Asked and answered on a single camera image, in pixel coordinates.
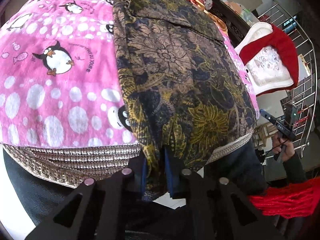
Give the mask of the person's right hand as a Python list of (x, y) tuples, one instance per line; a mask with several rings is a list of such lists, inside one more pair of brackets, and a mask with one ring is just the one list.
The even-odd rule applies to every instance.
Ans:
[(292, 141), (281, 138), (278, 132), (272, 137), (272, 152), (275, 155), (281, 154), (281, 159), (283, 162), (288, 161), (295, 155)]

